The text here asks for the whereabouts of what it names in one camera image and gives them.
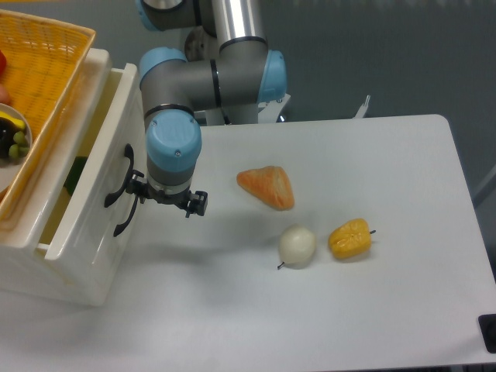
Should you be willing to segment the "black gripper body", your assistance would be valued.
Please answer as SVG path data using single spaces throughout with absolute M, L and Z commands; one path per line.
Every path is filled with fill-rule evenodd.
M 149 199 L 153 199 L 158 204 L 175 205 L 178 208 L 185 208 L 188 205 L 190 187 L 190 178 L 177 185 L 161 184 L 153 178 L 148 178 L 146 182 Z

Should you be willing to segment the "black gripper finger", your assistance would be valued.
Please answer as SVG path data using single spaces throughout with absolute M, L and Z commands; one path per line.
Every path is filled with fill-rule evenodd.
M 191 215 L 204 216 L 208 206 L 208 193 L 206 191 L 188 192 L 183 200 L 183 209 L 185 210 L 185 217 L 189 218 Z
M 148 182 L 145 175 L 138 171 L 132 170 L 126 185 L 126 193 L 135 195 L 141 204 L 150 198 L 148 192 Z

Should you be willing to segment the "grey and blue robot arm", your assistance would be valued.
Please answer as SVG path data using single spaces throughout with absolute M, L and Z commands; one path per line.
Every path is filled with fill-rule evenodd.
M 284 57 L 267 45 L 258 1 L 138 1 L 136 8 L 150 30 L 201 29 L 215 53 L 193 60 L 184 50 L 159 47 L 142 56 L 147 171 L 130 167 L 120 190 L 136 204 L 151 199 L 203 215 L 208 196 L 190 189 L 202 148 L 195 113 L 283 98 Z

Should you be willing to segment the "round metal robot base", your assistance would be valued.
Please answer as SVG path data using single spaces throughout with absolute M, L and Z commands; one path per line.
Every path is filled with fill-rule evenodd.
M 189 62 L 216 59 L 219 57 L 218 40 L 203 26 L 196 26 L 184 42 L 184 54 Z

